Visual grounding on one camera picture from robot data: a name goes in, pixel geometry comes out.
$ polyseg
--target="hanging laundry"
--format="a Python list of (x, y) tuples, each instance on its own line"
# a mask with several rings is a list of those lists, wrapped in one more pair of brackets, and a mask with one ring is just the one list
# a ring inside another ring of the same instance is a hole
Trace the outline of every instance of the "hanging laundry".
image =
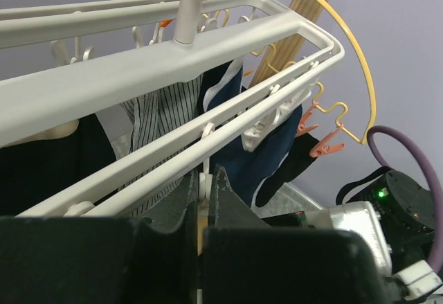
[[(178, 82), (122, 104), (130, 121), (134, 125), (129, 153), (142, 148), (197, 116), (196, 106), (201, 88), (202, 75), (189, 82)], [(122, 188), (134, 183), (183, 150), (185, 150), (185, 148), (180, 149), (154, 167), (147, 169), (126, 183)], [(179, 181), (171, 183), (167, 188), (157, 193), (142, 206), (139, 206), (131, 215), (140, 215), (151, 208), (174, 190), (178, 183)]]
[(115, 160), (95, 114), (64, 138), (1, 148), (0, 215), (17, 215)]
[(295, 138), (293, 145), (277, 171), (266, 179), (255, 197), (257, 207), (265, 206), (284, 183), (289, 183), (317, 159), (309, 152), (318, 143), (318, 139), (306, 133)]
[[(239, 57), (204, 73), (197, 109), (206, 112), (238, 95), (242, 90), (243, 59)], [(210, 157), (211, 169), (226, 169), (230, 185), (248, 206), (262, 185), (283, 162), (293, 144), (302, 108), (297, 107), (287, 120), (269, 132), (254, 151), (244, 149), (239, 136)]]
[(254, 126), (248, 128), (241, 135), (243, 149), (253, 152), (259, 144), (265, 139), (269, 133), (275, 130), (279, 125), (284, 123), (303, 99), (303, 94), (308, 95), (309, 91), (302, 90), (294, 94), (291, 100), (282, 103), (276, 110), (259, 120)]

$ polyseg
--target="orange clothespin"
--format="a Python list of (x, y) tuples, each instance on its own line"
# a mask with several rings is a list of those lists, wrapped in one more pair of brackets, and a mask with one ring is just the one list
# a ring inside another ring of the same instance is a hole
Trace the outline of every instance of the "orange clothespin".
[(317, 145), (315, 145), (314, 148), (311, 149), (309, 155), (311, 157), (321, 157), (326, 154), (339, 152), (343, 148), (345, 148), (344, 143), (339, 143), (338, 145), (333, 145), (333, 146), (327, 145), (327, 142), (330, 141), (332, 138), (334, 138), (342, 129), (343, 129), (343, 124), (337, 127), (335, 131), (329, 133), (325, 138), (321, 139), (321, 141), (319, 141)]
[(250, 75), (252, 72), (254, 72), (254, 70), (246, 71), (245, 73), (243, 73), (243, 76), (244, 76), (244, 77), (247, 77), (247, 76)]
[(318, 124), (311, 125), (309, 127), (306, 127), (306, 121), (311, 117), (312, 113), (314, 112), (314, 109), (317, 106), (317, 102), (313, 102), (312, 106), (309, 107), (309, 109), (303, 114), (302, 118), (300, 119), (300, 123), (297, 127), (297, 136), (302, 136), (303, 134), (312, 131), (313, 129), (316, 129), (318, 127)]
[(168, 25), (172, 22), (172, 20), (165, 20), (160, 23), (160, 27), (168, 27)]

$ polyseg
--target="drying rack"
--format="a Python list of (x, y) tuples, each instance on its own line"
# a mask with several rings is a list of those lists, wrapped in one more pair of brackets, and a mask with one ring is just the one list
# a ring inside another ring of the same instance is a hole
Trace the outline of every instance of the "drying rack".
[[(177, 26), (180, 26), (183, 25), (180, 21), (189, 20), (187, 15), (181, 19), (182, 6), (185, 6), (182, 4), (183, 0), (122, 0), (0, 10), (0, 48), (169, 19), (177, 19)], [(295, 33), (308, 39), (318, 50), (21, 216), (65, 215), (72, 206), (85, 201), (94, 203), (201, 138), (208, 124), (219, 127), (228, 121), (205, 139), (85, 213), (122, 215), (141, 199), (149, 199), (147, 193), (154, 193), (183, 176), (288, 98), (298, 95), (293, 101), (294, 106), (299, 105), (310, 96), (321, 73), (344, 56), (343, 47), (335, 37), (276, 0), (205, 0), (200, 4), (198, 10), (193, 10), (192, 17), (238, 6), (256, 8), (268, 16), (198, 35), (193, 28), (189, 28), (193, 30), (192, 34), (186, 28), (180, 28), (180, 33), (176, 29), (173, 40), (161, 44), (1, 81), (0, 146), (177, 81), (189, 81), (201, 72)], [(277, 85), (278, 91), (269, 95)]]

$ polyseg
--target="white clothespin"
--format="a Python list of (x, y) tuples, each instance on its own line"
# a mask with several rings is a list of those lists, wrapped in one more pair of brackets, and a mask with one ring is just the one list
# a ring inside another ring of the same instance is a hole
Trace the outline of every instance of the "white clothespin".
[(241, 24), (242, 22), (247, 22), (247, 21), (252, 21), (259, 18), (258, 15), (255, 14), (255, 8), (252, 9), (249, 17), (247, 17), (246, 15), (242, 15), (239, 19), (238, 19), (238, 23)]
[(142, 48), (145, 46), (145, 42), (143, 42), (143, 36), (141, 35), (140, 26), (132, 27), (132, 38), (136, 42), (136, 48)]
[(51, 53), (58, 66), (64, 66), (77, 62), (83, 62), (85, 60), (90, 60), (93, 57), (93, 52), (94, 47), (89, 46), (82, 53), (82, 38), (80, 36), (75, 37), (74, 57), (71, 57), (69, 55), (68, 48), (66, 47), (66, 44), (62, 39), (51, 42)]
[[(213, 123), (208, 123), (203, 130), (201, 135), (202, 139), (205, 139), (215, 130), (215, 125)], [(213, 185), (213, 176), (209, 173), (209, 159), (203, 161), (203, 172), (200, 172), (200, 186), (199, 186), (199, 201), (203, 199), (209, 200), (210, 189)]]
[(209, 18), (206, 20), (205, 25), (201, 27), (200, 33), (214, 29), (217, 29), (217, 18)]
[[(271, 93), (269, 96), (274, 94), (280, 89), (280, 85), (277, 84), (271, 87)], [(257, 146), (263, 141), (263, 139), (268, 135), (273, 129), (273, 124), (278, 122), (280, 119), (280, 109), (279, 107), (273, 110), (269, 115), (265, 116), (263, 119), (259, 120), (254, 126), (248, 128), (242, 133), (242, 145), (243, 149), (247, 152), (253, 152)]]
[(197, 32), (200, 33), (203, 26), (205, 26), (206, 18), (200, 15), (199, 23), (197, 24)]
[(152, 45), (154, 43), (161, 43), (163, 41), (163, 31), (164, 27), (160, 26), (160, 23), (157, 22), (154, 29), (154, 35), (152, 36), (152, 39), (149, 42), (149, 45)]

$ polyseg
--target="white clip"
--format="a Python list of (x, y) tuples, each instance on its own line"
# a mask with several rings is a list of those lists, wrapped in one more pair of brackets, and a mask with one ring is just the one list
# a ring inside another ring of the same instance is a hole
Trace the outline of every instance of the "white clip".
[(92, 202), (80, 202), (69, 207), (68, 211), (63, 216), (81, 216), (89, 212), (94, 207), (95, 206)]
[[(81, 11), (75, 11), (73, 14), (81, 13)], [(68, 48), (63, 40), (58, 39), (51, 42), (51, 53), (53, 58), (57, 62), (58, 66), (64, 66), (68, 64), (74, 64), (77, 62), (83, 62), (85, 60), (90, 60), (93, 57), (94, 47), (89, 46), (82, 53), (82, 38), (80, 36), (75, 37), (75, 50), (74, 57), (71, 58), (69, 55)]]
[(136, 42), (136, 48), (142, 48), (145, 46), (143, 36), (141, 35), (141, 28), (139, 26), (132, 27), (132, 38)]
[(243, 22), (248, 22), (249, 18), (246, 15), (242, 15), (240, 18), (238, 18), (238, 23), (241, 24)]
[(252, 11), (251, 11), (251, 14), (249, 15), (249, 20), (255, 20), (255, 19), (258, 19), (259, 18), (259, 16), (258, 15), (256, 15), (256, 13), (255, 13), (255, 8), (252, 8)]
[[(208, 135), (214, 132), (214, 123), (208, 123), (201, 135), (202, 139), (205, 139)], [(199, 186), (199, 201), (203, 201), (205, 198), (209, 200), (210, 189), (213, 185), (213, 176), (209, 173), (209, 158), (203, 161), (203, 172), (199, 174), (200, 186)]]
[[(280, 89), (280, 85), (276, 84), (271, 87), (271, 96)], [(269, 115), (259, 120), (254, 126), (248, 128), (241, 135), (243, 150), (246, 152), (253, 152), (257, 146), (263, 141), (264, 138), (271, 132), (274, 128), (275, 123), (278, 123), (281, 117), (280, 107), (273, 110)]]
[(205, 26), (206, 18), (203, 15), (200, 15), (199, 23), (197, 24), (197, 32), (201, 32), (203, 26)]
[(217, 29), (217, 18), (209, 18), (205, 22), (205, 26), (201, 27), (200, 33)]
[(152, 36), (152, 39), (150, 40), (148, 45), (153, 45), (154, 43), (161, 43), (163, 41), (163, 31), (164, 27), (160, 25), (159, 22), (156, 23), (155, 29), (154, 29), (154, 35)]

